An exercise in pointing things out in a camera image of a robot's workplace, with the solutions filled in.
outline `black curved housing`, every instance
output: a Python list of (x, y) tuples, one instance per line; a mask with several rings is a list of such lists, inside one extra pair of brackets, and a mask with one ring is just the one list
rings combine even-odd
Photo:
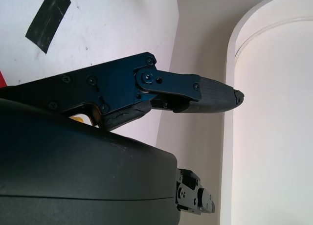
[(1, 225), (177, 225), (176, 158), (0, 99)]

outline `screw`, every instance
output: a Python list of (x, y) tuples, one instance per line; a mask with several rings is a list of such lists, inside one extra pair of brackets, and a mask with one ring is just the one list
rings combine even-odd
[(66, 74), (62, 76), (62, 82), (64, 82), (64, 83), (70, 83), (70, 81), (71, 81), (70, 76), (68, 76), (68, 75), (66, 75)]
[(199, 90), (199, 84), (198, 84), (198, 83), (195, 83), (195, 84), (194, 84), (194, 89), (195, 89), (196, 91)]
[(143, 79), (144, 83), (150, 84), (153, 82), (153, 75), (152, 75), (152, 73), (144, 73), (142, 75), (142, 79)]
[(87, 78), (87, 83), (91, 86), (97, 85), (97, 79), (94, 76), (89, 76)]
[(54, 101), (51, 101), (49, 104), (48, 104), (48, 108), (51, 109), (51, 110), (56, 110), (58, 108), (58, 103), (57, 102), (54, 102)]
[(178, 191), (178, 197), (182, 198), (183, 195), (184, 195), (184, 189), (180, 188), (179, 191)]
[(109, 111), (109, 106), (106, 104), (103, 104), (100, 106), (100, 112), (101, 113), (107, 113)]
[(162, 78), (158, 77), (156, 78), (156, 83), (161, 84), (163, 82)]
[(153, 64), (154, 64), (154, 61), (153, 61), (153, 59), (152, 59), (151, 57), (148, 57), (148, 58), (146, 59), (146, 63), (147, 63), (147, 65), (153, 65)]

